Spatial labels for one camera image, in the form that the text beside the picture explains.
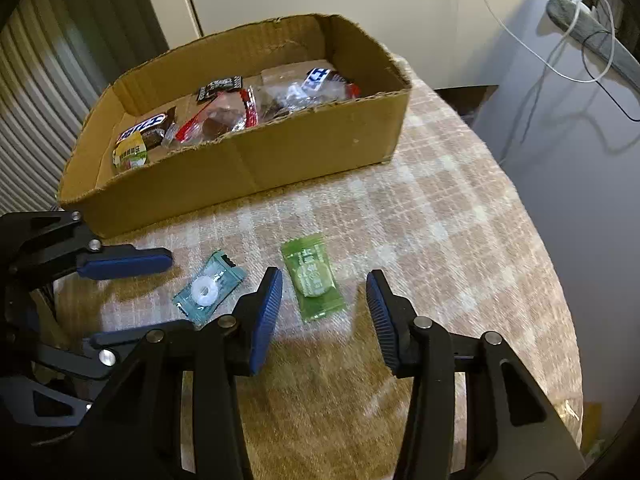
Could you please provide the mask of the teal mint ring candy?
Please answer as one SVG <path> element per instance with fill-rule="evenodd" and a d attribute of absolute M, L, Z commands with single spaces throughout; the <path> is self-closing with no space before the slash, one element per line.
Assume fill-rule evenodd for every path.
<path fill-rule="evenodd" d="M 191 323 L 202 327 L 245 278 L 246 272 L 218 250 L 172 301 Z"/>

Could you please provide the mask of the yellow blue jelly cup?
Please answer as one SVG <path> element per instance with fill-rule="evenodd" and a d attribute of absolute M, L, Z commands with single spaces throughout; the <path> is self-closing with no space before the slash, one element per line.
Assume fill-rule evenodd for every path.
<path fill-rule="evenodd" d="M 148 160 L 148 149 L 142 135 L 134 132 L 126 138 L 119 139 L 114 146 L 112 159 L 113 166 L 119 174 L 143 166 Z"/>

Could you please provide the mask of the snickers bar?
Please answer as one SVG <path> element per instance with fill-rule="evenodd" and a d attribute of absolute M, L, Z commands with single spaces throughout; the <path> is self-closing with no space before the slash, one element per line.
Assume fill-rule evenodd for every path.
<path fill-rule="evenodd" d="M 336 70 L 314 67 L 296 92 L 304 99 L 315 100 L 344 100 L 348 98 L 348 81 Z"/>
<path fill-rule="evenodd" d="M 169 128 L 175 123 L 176 108 L 173 106 L 168 108 L 166 112 L 156 114 L 150 118 L 138 122 L 137 125 L 130 127 L 122 132 L 116 140 L 116 143 L 122 143 L 123 140 L 130 138 L 134 133 L 139 133 L 147 148 L 156 148 L 159 146 Z"/>

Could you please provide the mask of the light green candy wrapper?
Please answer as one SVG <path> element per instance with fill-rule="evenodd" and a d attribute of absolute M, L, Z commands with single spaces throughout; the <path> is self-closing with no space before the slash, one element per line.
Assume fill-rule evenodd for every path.
<path fill-rule="evenodd" d="M 346 307 L 321 233 L 283 243 L 281 255 L 305 323 L 325 318 Z"/>

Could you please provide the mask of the black small candy wrapper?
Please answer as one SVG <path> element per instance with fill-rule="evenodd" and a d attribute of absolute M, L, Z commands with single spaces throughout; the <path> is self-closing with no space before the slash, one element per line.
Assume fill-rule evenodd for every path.
<path fill-rule="evenodd" d="M 219 93 L 238 92 L 243 88 L 241 76 L 230 76 L 209 81 L 208 84 L 198 89 L 195 93 L 196 102 L 204 102 L 216 99 Z"/>

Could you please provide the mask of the dark dried fruit clear bag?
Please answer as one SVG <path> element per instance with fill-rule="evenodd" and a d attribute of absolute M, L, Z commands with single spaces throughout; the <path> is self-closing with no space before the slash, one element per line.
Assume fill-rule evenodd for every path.
<path fill-rule="evenodd" d="M 307 108 L 359 97 L 360 89 L 356 84 L 338 80 L 322 82 L 318 90 L 311 90 L 299 81 L 265 84 L 256 89 L 258 117 L 264 122 Z"/>

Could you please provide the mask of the brown cardboard box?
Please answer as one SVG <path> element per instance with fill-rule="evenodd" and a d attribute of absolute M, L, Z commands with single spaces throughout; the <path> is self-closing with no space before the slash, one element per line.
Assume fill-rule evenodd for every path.
<path fill-rule="evenodd" d="M 170 50 L 110 84 L 58 188 L 114 236 L 316 177 L 388 162 L 411 84 L 339 15 L 246 24 Z"/>

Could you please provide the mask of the plaid pink tablecloth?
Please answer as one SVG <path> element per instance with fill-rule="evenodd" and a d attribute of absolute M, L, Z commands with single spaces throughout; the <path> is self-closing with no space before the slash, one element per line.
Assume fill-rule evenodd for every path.
<path fill-rule="evenodd" d="M 254 290 L 282 264 L 288 240 L 320 234 L 343 310 L 304 322 L 291 283 L 259 374 L 238 382 L 258 479 L 387 479 L 404 433 L 411 384 L 385 366 L 364 293 L 380 269 L 416 312 L 450 332 L 506 337 L 559 411 L 582 434 L 582 368 L 570 309 L 544 242 L 482 140 L 421 79 L 393 159 L 208 207 L 129 233 L 168 248 L 164 274 L 54 286 L 73 339 L 178 318 L 172 298 L 218 249 Z"/>

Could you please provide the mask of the grey windowsill cloth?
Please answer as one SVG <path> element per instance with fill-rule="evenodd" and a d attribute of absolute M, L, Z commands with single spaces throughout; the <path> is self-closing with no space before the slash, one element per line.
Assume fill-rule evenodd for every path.
<path fill-rule="evenodd" d="M 575 15 L 576 6 L 570 0 L 548 0 L 546 12 L 553 24 L 566 32 Z M 611 55 L 612 42 L 608 38 L 608 30 L 582 11 L 579 14 L 577 24 L 570 32 L 570 36 L 581 46 L 585 46 L 605 63 Z M 616 40 L 614 58 L 611 65 L 624 81 L 628 82 L 634 90 L 640 90 L 640 66 L 631 53 Z"/>

